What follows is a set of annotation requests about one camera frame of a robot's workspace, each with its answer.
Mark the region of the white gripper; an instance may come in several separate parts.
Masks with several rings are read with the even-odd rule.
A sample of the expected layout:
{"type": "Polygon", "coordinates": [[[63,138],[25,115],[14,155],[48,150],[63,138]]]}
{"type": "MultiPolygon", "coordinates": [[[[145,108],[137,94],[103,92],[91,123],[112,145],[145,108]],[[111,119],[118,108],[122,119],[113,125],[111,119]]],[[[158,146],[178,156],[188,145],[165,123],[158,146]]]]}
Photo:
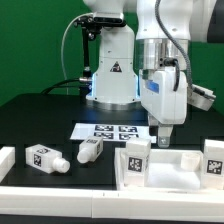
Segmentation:
{"type": "Polygon", "coordinates": [[[179,85],[174,90],[176,71],[172,67],[164,70],[139,70],[140,99],[142,106],[159,123],[158,146],[168,148],[173,126],[183,124],[187,113],[187,81],[180,73],[179,85]]]}

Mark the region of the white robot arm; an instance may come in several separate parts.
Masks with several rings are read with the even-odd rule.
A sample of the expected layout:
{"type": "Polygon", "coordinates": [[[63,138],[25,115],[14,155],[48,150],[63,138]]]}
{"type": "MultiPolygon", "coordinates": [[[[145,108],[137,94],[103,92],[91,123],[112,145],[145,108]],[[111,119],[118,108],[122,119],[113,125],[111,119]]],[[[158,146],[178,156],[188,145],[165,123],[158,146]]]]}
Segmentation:
{"type": "Polygon", "coordinates": [[[224,43],[224,0],[137,0],[140,99],[166,148],[187,106],[207,110],[214,93],[192,81],[188,45],[224,43]]]}

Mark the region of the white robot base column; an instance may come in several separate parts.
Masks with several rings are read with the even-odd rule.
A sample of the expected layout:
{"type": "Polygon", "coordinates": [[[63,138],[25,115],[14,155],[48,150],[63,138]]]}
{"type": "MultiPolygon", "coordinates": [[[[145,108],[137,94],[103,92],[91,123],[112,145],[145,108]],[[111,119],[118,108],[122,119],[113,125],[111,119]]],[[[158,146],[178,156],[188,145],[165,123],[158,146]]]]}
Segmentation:
{"type": "MultiPolygon", "coordinates": [[[[124,15],[135,12],[137,0],[83,0],[92,13],[124,15]]],[[[133,71],[135,35],[124,27],[103,28],[99,66],[93,73],[93,90],[86,96],[88,105],[106,110],[140,107],[138,77],[133,71]]]]}

